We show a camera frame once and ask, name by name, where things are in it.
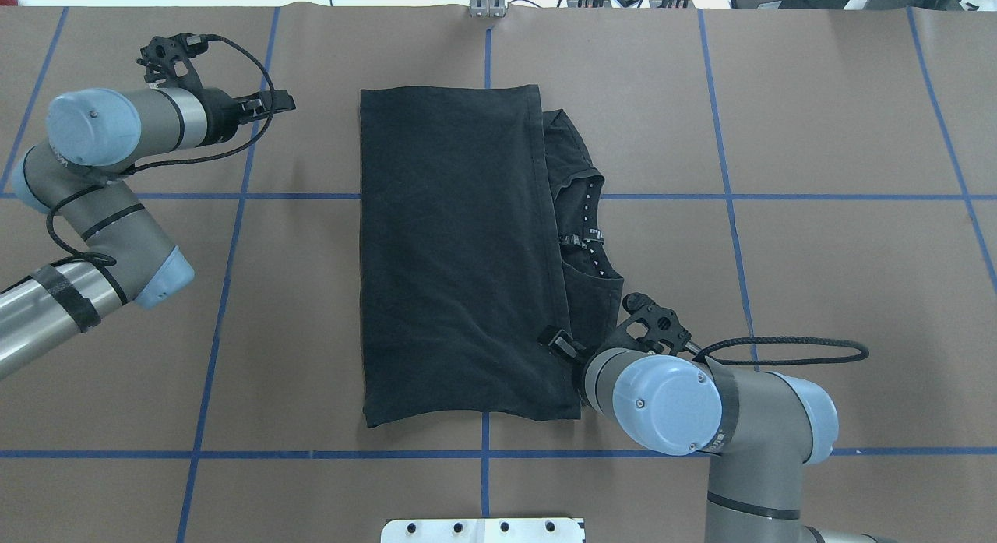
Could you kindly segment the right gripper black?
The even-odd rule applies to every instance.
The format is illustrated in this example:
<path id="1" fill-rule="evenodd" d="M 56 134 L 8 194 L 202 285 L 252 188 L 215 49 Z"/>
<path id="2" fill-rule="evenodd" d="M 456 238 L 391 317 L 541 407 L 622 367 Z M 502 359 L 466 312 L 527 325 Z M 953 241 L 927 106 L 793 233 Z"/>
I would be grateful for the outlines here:
<path id="1" fill-rule="evenodd" d="M 594 347 L 581 344 L 579 340 L 571 337 L 564 329 L 558 326 L 546 326 L 539 333 L 537 342 L 549 353 L 559 358 L 560 361 L 569 363 L 578 372 L 584 372 L 596 355 L 601 352 L 604 344 L 595 344 Z"/>

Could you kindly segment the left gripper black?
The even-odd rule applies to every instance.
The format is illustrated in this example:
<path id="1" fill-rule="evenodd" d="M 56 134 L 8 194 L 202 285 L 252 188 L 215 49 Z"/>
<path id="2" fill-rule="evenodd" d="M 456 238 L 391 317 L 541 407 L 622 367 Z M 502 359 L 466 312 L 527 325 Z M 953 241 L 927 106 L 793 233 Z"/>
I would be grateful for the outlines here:
<path id="1" fill-rule="evenodd" d="M 287 90 L 268 90 L 232 98 L 221 90 L 204 91 L 207 129 L 204 146 L 221 144 L 234 138 L 239 125 L 266 119 L 276 113 L 296 109 L 295 99 Z"/>

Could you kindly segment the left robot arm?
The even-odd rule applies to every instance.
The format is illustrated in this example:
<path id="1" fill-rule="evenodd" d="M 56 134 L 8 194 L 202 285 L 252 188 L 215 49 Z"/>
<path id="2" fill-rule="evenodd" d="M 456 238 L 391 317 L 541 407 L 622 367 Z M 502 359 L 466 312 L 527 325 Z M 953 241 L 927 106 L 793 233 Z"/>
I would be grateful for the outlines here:
<path id="1" fill-rule="evenodd" d="M 15 170 L 12 188 L 53 233 L 64 217 L 85 242 L 2 292 L 2 376 L 96 329 L 122 306 L 145 309 L 190 284 L 195 270 L 127 185 L 143 157 L 220 144 L 239 125 L 295 109 L 286 90 L 232 98 L 178 87 L 62 93 L 47 137 Z"/>

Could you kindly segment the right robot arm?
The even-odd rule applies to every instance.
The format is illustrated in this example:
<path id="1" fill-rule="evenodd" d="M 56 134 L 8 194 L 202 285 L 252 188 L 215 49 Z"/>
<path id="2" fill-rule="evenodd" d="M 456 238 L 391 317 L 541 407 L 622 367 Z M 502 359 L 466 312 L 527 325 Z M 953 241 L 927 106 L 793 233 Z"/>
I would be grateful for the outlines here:
<path id="1" fill-rule="evenodd" d="M 801 521 L 807 466 L 830 457 L 838 414 L 818 384 L 766 363 L 718 361 L 674 317 L 633 337 L 622 324 L 603 347 L 549 326 L 539 344 L 580 373 L 585 404 L 635 443 L 670 457 L 710 458 L 706 542 L 882 542 Z"/>

